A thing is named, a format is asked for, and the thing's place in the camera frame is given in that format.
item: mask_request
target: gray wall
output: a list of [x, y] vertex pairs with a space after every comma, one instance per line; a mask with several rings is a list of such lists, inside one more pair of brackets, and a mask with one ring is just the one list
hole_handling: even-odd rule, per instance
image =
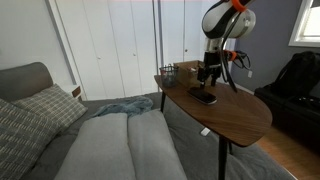
[[[249, 6], [257, 23], [251, 34], [237, 40], [236, 50], [249, 55], [253, 74], [248, 78], [247, 70], [233, 66], [232, 77], [237, 84], [254, 91], [272, 83], [294, 53], [320, 52], [320, 48], [288, 46], [300, 5], [301, 0], [256, 0]], [[312, 94], [320, 97], [320, 84]]]

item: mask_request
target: black phone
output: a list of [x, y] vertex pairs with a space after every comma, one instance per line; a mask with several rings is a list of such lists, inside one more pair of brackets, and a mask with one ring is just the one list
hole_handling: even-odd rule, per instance
[[187, 92], [201, 103], [210, 105], [217, 102], [216, 96], [204, 91], [203, 89], [192, 87]]

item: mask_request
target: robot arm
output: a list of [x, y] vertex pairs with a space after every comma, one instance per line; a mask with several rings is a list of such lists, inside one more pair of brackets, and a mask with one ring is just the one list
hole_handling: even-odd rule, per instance
[[204, 15], [202, 30], [207, 36], [204, 55], [205, 67], [199, 69], [198, 80], [204, 87], [205, 80], [211, 75], [211, 85], [221, 73], [225, 73], [230, 86], [236, 90], [228, 71], [226, 55], [233, 57], [235, 52], [224, 51], [227, 38], [239, 38], [249, 34], [255, 25], [255, 14], [246, 9], [252, 0], [220, 0], [214, 4]]
[[246, 9], [252, 0], [221, 0], [214, 4], [204, 15], [202, 30], [209, 39], [222, 38], [235, 20], [238, 13], [243, 13], [229, 35], [229, 38], [238, 38], [251, 32], [255, 25], [255, 15]]

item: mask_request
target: blue blanket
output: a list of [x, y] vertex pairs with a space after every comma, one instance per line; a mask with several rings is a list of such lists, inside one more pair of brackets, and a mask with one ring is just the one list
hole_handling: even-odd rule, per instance
[[151, 99], [144, 96], [138, 96], [118, 104], [102, 106], [91, 117], [103, 116], [109, 113], [127, 113], [129, 118], [150, 111], [152, 106], [153, 102]]

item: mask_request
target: wooden side table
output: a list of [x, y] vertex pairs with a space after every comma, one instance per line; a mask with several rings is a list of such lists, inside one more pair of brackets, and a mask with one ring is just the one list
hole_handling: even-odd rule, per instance
[[217, 97], [215, 104], [205, 105], [191, 97], [188, 89], [181, 84], [165, 88], [160, 76], [154, 78], [163, 91], [161, 110], [168, 96], [196, 121], [219, 135], [219, 180], [225, 177], [228, 142], [240, 147], [249, 146], [264, 136], [271, 126], [269, 108], [245, 91], [238, 89], [235, 93], [228, 85], [221, 83], [215, 87], [205, 87], [207, 92]]
[[79, 85], [65, 85], [61, 89], [81, 101], [81, 88]]

